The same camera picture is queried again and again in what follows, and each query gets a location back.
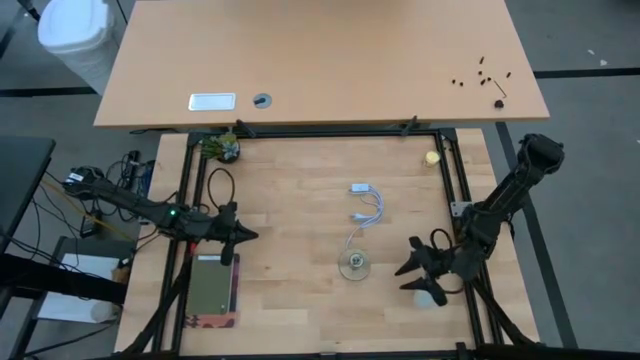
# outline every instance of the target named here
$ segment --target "wooden tabletop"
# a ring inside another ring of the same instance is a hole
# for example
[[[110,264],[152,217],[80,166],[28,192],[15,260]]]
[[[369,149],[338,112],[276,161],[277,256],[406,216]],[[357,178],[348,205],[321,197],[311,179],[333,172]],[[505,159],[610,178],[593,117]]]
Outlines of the wooden tabletop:
[[[458,136],[472,196],[482,200],[496,185],[484,137],[475,129],[458,130]],[[186,140],[187,135],[162,137],[151,198],[166,198],[178,188]],[[458,341],[473,347],[464,294],[449,295],[449,304],[441,308],[418,309],[413,292],[398,286],[419,272],[393,276],[408,258],[410,236],[426,240],[437,227],[451,232],[440,170],[421,162],[425,152],[435,150],[432,137],[254,139],[241,144],[240,160],[225,167],[235,177],[238,217],[260,237],[236,247],[241,256],[238,322],[231,329],[185,329],[181,354],[446,350]],[[196,151],[189,201],[198,158]],[[207,173],[218,166],[210,162]],[[347,192],[351,183],[365,182],[382,193],[385,214],[378,225],[357,232],[352,242],[373,264],[366,279],[352,282],[340,275],[337,259],[355,228],[350,214],[371,212]],[[212,189],[216,201],[227,201],[229,180],[214,176]],[[211,205],[206,188],[203,201]],[[145,228],[141,235],[149,231]],[[488,262],[493,291],[512,320],[536,339],[508,234],[503,228]],[[158,303],[168,245],[161,238],[136,255],[116,350],[132,342]],[[220,249],[219,243],[202,242],[197,253]],[[182,256],[178,258],[177,269]],[[460,286],[454,275],[441,280],[447,289]],[[175,306],[167,318],[165,347],[171,343],[174,318]],[[485,336],[487,325],[483,316]]]
[[[234,93],[235,109],[189,111],[194,93]],[[253,103],[261,93],[272,97],[266,109]],[[502,110],[494,108],[499,99]],[[414,115],[549,117],[504,0],[137,1],[95,125],[391,123]]]

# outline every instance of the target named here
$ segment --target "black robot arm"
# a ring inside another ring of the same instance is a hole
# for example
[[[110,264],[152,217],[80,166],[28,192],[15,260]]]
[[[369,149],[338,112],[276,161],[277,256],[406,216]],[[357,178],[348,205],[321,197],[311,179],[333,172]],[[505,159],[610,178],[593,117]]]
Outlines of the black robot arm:
[[[428,291],[434,301],[447,303],[444,290],[437,279],[447,273],[458,274],[464,281],[472,281],[482,262],[491,256],[503,221],[522,208],[529,189],[545,175],[556,172],[564,160],[562,144],[543,135],[528,134],[521,141],[518,166],[513,169],[485,201],[468,204],[462,212],[462,221],[456,229],[457,242],[448,249],[438,249],[411,237],[413,251],[409,260],[396,272],[402,275],[422,268],[425,276],[402,285],[405,290]]]
[[[220,241],[225,244],[221,259],[224,265],[231,264],[236,244],[258,237],[236,219],[235,202],[221,205],[218,215],[209,216],[185,205],[141,197],[111,183],[100,169],[88,166],[72,169],[63,187],[67,194],[80,200],[103,200],[148,219],[172,239]]]

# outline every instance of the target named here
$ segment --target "white bucket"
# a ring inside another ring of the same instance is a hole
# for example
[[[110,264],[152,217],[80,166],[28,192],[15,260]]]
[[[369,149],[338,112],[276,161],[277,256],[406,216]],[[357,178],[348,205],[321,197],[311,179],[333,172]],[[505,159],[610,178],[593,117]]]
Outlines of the white bucket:
[[[114,24],[103,0],[51,0],[38,24],[38,41],[102,95],[118,54]]]

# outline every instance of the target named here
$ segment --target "potted plant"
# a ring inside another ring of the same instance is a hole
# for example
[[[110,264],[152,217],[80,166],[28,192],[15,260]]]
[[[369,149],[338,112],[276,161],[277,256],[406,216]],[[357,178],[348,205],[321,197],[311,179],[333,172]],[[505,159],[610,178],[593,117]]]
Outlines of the potted plant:
[[[202,155],[207,159],[217,159],[223,164],[231,164],[240,157],[240,143],[232,132],[208,136],[202,140]]]

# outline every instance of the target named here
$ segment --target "green book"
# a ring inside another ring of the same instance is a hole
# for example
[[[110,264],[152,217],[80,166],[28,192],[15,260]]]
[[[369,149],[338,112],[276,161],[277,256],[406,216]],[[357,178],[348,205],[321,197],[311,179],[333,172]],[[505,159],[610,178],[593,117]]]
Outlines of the green book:
[[[224,315],[229,312],[233,267],[223,266],[220,255],[195,255],[186,315]]]

